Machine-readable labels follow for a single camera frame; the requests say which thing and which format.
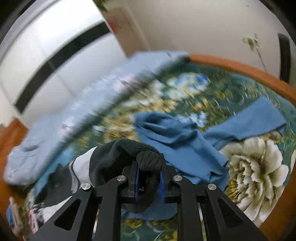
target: green plant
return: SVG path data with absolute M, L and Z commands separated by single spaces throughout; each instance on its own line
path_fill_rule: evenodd
M 266 73 L 268 73 L 267 70 L 266 70 L 265 64 L 263 62 L 262 56 L 260 54 L 260 51 L 259 51 L 258 35 L 256 33 L 254 33 L 254 36 L 255 36 L 254 38 L 246 36 L 246 37 L 244 37 L 242 39 L 242 41 L 243 41 L 243 43 L 248 44 L 250 46 L 251 50 L 253 50 L 253 51 L 254 51 L 254 49 L 257 50 L 257 53 L 258 53 L 258 56 L 259 56 L 259 58 L 260 58 L 260 60 L 262 62 L 262 65 L 263 65 Z
M 107 8 L 105 8 L 104 4 L 109 0 L 93 0 L 93 2 L 97 5 L 97 7 L 104 12 L 107 12 Z

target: white wall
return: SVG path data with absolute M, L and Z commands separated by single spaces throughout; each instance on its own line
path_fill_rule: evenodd
M 259 0 L 121 0 L 151 50 L 184 50 L 213 55 L 264 70 L 256 52 L 242 42 L 259 36 L 268 73 L 279 77 L 278 33 L 288 32 Z M 296 46 L 291 42 L 296 69 Z

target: orange wooden edge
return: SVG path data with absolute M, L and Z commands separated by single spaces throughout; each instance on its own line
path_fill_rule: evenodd
M 20 205 L 24 201 L 25 193 L 23 193 L 19 188 L 9 186 L 4 182 L 3 171 L 7 162 L 8 154 L 14 146 L 21 143 L 22 139 L 26 135 L 26 132 L 27 128 L 15 118 L 0 135 L 0 214 L 4 217 L 4 219 L 6 209 L 9 205 L 10 196 L 14 197 L 15 201 Z
M 296 106 L 296 89 L 284 81 L 257 68 L 237 61 L 207 55 L 190 55 L 191 62 L 220 67 L 222 69 L 248 76 L 257 82 L 270 87 L 279 95 Z M 282 196 L 271 214 L 260 226 L 260 230 L 269 241 L 277 241 L 296 215 L 296 168 L 294 168 Z

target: metal screw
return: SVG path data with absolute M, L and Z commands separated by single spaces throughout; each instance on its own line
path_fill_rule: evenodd
M 213 184 L 213 183 L 210 183 L 207 187 L 210 190 L 215 190 L 217 188 L 217 186 L 215 184 Z
M 81 188 L 85 191 L 89 190 L 91 188 L 91 185 L 89 183 L 83 183 L 81 185 Z
M 176 175 L 176 176 L 174 176 L 173 178 L 174 178 L 174 180 L 177 181 L 177 182 L 182 180 L 182 176 L 180 176 L 180 175 Z
M 119 182 L 123 182 L 125 179 L 126 179 L 126 176 L 124 176 L 124 175 L 120 175 L 117 177 L 117 181 L 119 181 Z

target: light blue towel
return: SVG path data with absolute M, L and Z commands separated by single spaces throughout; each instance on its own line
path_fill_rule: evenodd
M 268 99 L 260 98 L 204 133 L 199 131 L 196 123 L 182 123 L 169 114 L 157 112 L 138 113 L 134 125 L 139 139 L 163 153 L 167 164 L 174 166 L 179 175 L 195 184 L 214 183 L 224 190 L 229 178 L 227 159 L 218 150 L 233 140 L 243 140 L 275 129 L 282 133 L 285 124 L 274 105 Z M 157 204 L 152 206 L 166 205 L 159 198 L 155 202 Z M 177 209 L 176 206 L 172 208 L 170 214 L 160 210 L 149 208 L 143 214 L 130 213 L 128 217 L 167 219 L 175 215 Z

